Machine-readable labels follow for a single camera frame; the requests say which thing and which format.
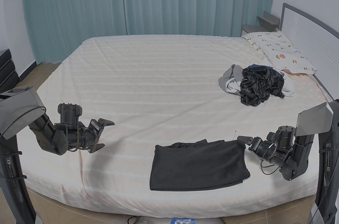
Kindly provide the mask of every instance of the bed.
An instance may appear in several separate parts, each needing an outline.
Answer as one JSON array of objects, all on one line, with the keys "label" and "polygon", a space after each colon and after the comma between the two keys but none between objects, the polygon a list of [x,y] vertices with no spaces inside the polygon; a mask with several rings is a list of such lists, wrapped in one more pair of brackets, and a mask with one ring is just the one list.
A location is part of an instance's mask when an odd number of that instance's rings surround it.
[{"label": "bed", "polygon": [[227,141],[238,135],[265,139],[281,125],[294,126],[299,112],[326,101],[321,80],[305,74],[291,75],[293,97],[271,96],[257,107],[242,105],[238,96],[218,86],[231,64],[261,62],[244,38],[131,35],[84,41],[38,94],[53,123],[60,120],[57,105],[65,102],[82,106],[85,125],[99,117],[116,125],[105,128],[101,150],[63,156],[41,150],[29,128],[23,129],[17,137],[26,185],[82,209],[159,218],[247,214],[315,194],[317,138],[307,172],[290,182],[279,172],[262,174],[260,161],[245,150],[251,176],[242,184],[209,191],[150,191],[155,145]]}]

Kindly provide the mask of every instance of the pillow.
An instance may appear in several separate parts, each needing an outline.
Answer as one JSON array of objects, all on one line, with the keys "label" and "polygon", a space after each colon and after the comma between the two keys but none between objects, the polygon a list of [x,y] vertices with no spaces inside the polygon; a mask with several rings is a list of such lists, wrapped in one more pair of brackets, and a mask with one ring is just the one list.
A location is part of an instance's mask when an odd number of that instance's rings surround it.
[{"label": "pillow", "polygon": [[243,35],[274,68],[291,73],[314,74],[316,69],[281,32],[254,32]]}]

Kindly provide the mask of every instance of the folded black clothing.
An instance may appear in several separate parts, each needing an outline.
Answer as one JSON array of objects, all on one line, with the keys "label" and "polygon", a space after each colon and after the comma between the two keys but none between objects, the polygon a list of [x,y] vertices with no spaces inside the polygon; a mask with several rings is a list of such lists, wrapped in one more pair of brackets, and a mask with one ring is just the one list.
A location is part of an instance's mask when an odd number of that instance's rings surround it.
[{"label": "folded black clothing", "polygon": [[150,190],[200,191],[240,184],[250,177],[244,152],[238,140],[156,145]]},{"label": "folded black clothing", "polygon": [[257,106],[274,95],[284,98],[283,76],[272,67],[253,64],[242,71],[240,83],[240,101],[245,105]]}]

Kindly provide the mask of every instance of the tile floor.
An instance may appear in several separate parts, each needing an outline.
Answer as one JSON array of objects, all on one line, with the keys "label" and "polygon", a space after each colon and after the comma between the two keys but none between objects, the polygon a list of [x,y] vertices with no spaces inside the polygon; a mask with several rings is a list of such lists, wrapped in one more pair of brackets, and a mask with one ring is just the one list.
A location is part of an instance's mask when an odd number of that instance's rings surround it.
[{"label": "tile floor", "polygon": [[[38,89],[58,65],[52,63],[38,65],[18,86],[29,85]],[[123,214],[98,213],[78,209],[50,199],[31,189],[28,189],[28,193],[44,224],[127,224],[127,219],[130,217]],[[225,217],[223,220],[226,224],[305,224],[314,199],[315,196],[310,196],[256,213]],[[15,224],[14,217],[1,190],[0,223]]]}]

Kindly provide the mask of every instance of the blue logo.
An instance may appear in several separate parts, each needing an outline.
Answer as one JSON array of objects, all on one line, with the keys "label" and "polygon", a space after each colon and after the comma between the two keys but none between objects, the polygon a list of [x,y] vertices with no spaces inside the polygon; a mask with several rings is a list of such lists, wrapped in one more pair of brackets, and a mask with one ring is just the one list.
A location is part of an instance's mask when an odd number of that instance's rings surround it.
[{"label": "blue logo", "polygon": [[173,218],[171,224],[196,224],[191,218]]}]

